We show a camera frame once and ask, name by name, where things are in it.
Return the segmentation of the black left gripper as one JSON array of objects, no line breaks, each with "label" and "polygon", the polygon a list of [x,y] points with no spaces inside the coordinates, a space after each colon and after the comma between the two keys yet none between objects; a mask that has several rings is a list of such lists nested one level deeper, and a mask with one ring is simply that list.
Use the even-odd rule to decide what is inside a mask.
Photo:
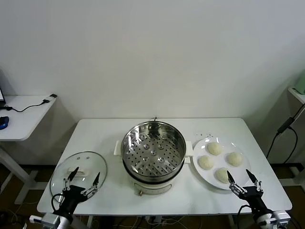
[{"label": "black left gripper", "polygon": [[100,172],[97,174],[90,188],[85,189],[83,187],[70,187],[70,183],[74,179],[78,170],[79,167],[76,167],[68,177],[63,179],[64,200],[59,209],[55,210],[54,213],[66,213],[72,215],[79,203],[85,202],[87,200],[87,196],[93,196],[98,191]]}]

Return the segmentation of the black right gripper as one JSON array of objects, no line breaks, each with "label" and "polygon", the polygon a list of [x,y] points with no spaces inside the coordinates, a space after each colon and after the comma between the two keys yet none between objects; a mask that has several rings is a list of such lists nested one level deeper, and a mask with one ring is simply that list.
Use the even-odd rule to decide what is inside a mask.
[{"label": "black right gripper", "polygon": [[253,173],[251,173],[248,169],[246,169],[246,172],[250,180],[254,184],[254,186],[249,186],[249,187],[239,186],[235,182],[231,173],[227,170],[230,190],[234,194],[239,195],[240,199],[245,200],[249,204],[254,216],[272,214],[273,211],[268,209],[262,200],[262,195],[264,192],[262,191],[261,181],[258,181],[256,176]]}]

